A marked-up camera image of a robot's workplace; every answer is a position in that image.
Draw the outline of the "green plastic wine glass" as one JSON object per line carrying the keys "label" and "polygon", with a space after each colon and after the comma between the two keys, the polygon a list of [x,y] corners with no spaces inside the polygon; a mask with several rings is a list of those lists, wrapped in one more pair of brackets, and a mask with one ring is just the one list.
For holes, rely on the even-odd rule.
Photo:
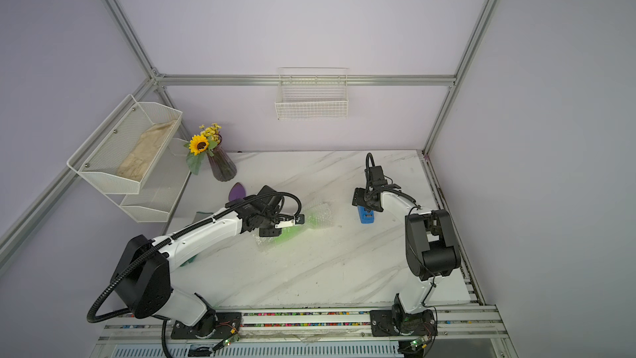
{"label": "green plastic wine glass", "polygon": [[282,229],[281,235],[273,239],[274,245],[284,244],[308,230],[317,230],[324,225],[324,220],[315,214],[305,215],[305,224]]}

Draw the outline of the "clear bubble wrap sheet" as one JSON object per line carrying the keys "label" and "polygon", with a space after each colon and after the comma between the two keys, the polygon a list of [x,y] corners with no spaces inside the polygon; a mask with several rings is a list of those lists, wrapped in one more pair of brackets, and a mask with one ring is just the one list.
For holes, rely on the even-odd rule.
{"label": "clear bubble wrap sheet", "polygon": [[297,237],[315,230],[331,228],[334,225],[331,204],[327,202],[312,202],[303,209],[305,221],[301,225],[293,225],[281,229],[281,235],[276,237],[254,237],[260,251],[268,251],[286,245]]}

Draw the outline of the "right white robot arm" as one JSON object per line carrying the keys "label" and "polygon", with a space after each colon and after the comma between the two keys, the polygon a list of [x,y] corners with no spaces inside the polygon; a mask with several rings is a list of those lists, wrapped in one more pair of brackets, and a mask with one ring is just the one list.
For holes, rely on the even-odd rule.
{"label": "right white robot arm", "polygon": [[374,336],[435,336],[434,311],[427,307],[439,278],[460,268],[462,258],[451,216],[446,210],[426,209],[386,177],[373,155],[366,157],[365,185],[354,190],[352,205],[359,216],[388,212],[404,221],[407,266],[418,281],[414,293],[397,293],[389,310],[371,312]]}

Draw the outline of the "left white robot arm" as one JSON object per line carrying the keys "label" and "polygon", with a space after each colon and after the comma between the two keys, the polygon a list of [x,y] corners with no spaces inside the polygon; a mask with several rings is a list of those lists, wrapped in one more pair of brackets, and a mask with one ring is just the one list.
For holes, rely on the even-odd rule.
{"label": "left white robot arm", "polygon": [[136,318],[173,320],[196,338],[209,338],[222,326],[216,311],[198,293],[172,283],[172,273],[201,252],[235,236],[257,230],[277,238],[286,225],[304,223],[300,200],[293,194],[263,187],[258,194],[235,199],[217,212],[171,234],[132,238],[111,278],[109,291]]}

